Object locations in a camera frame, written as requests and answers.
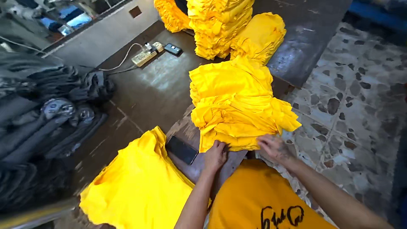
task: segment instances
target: wall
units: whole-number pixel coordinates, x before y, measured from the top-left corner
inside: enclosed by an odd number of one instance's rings
[[[136,6],[141,14],[133,18],[129,11]],[[96,67],[159,18],[153,0],[133,0],[49,54],[62,58],[69,65]]]

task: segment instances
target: terrazzo floor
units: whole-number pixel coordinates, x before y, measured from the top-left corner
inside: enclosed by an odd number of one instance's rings
[[[396,208],[391,193],[400,132],[406,126],[405,68],[405,48],[341,22],[303,88],[283,99],[302,123],[283,134],[289,147],[385,218]],[[329,220],[296,178],[277,169]]]

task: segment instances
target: yellow fabric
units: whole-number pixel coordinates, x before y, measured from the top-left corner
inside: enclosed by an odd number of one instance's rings
[[[208,228],[336,229],[261,160],[243,160],[226,180],[213,202]]]
[[[119,150],[81,193],[79,206],[92,223],[174,228],[194,185],[167,156],[165,142],[157,126]]]
[[[245,29],[232,39],[230,59],[240,55],[267,64],[284,40],[287,32],[284,27],[284,21],[277,14],[255,15]]]
[[[232,38],[249,23],[253,3],[254,0],[188,0],[196,54],[206,59],[225,58]]]
[[[255,60],[238,56],[189,75],[191,119],[201,131],[199,152],[215,140],[229,143],[232,151],[257,150],[256,137],[301,126],[291,105],[273,97],[270,71]]]
[[[191,29],[190,19],[177,7],[174,0],[154,0],[154,7],[168,31],[175,33],[182,29]]]

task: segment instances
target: stack of yellow fabric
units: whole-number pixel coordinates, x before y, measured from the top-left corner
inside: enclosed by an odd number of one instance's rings
[[[81,193],[79,206],[94,224],[117,229],[174,228],[193,184],[175,167],[159,127],[119,150]]]
[[[191,119],[201,131],[199,152],[215,140],[229,143],[232,151],[257,150],[256,137],[301,126],[291,105],[273,97],[270,71],[256,60],[237,56],[189,75],[195,105]]]
[[[154,0],[154,7],[168,31],[175,33],[182,29],[191,29],[190,19],[177,7],[174,0]]]
[[[232,39],[230,59],[240,55],[267,64],[284,40],[287,32],[284,27],[284,21],[277,14],[255,15],[246,28]]]
[[[188,0],[190,27],[195,32],[195,52],[198,56],[213,59],[225,58],[230,43],[249,23],[254,0]]]

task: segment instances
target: person's arm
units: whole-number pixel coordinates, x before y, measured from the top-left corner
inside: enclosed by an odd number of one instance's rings
[[[281,138],[265,135],[258,138],[265,156],[294,173],[314,200],[340,229],[393,228],[380,216],[339,189],[323,175],[293,156]]]
[[[226,162],[225,143],[216,140],[205,153],[205,168],[188,197],[175,229],[202,229],[208,212],[209,194],[216,172]]]

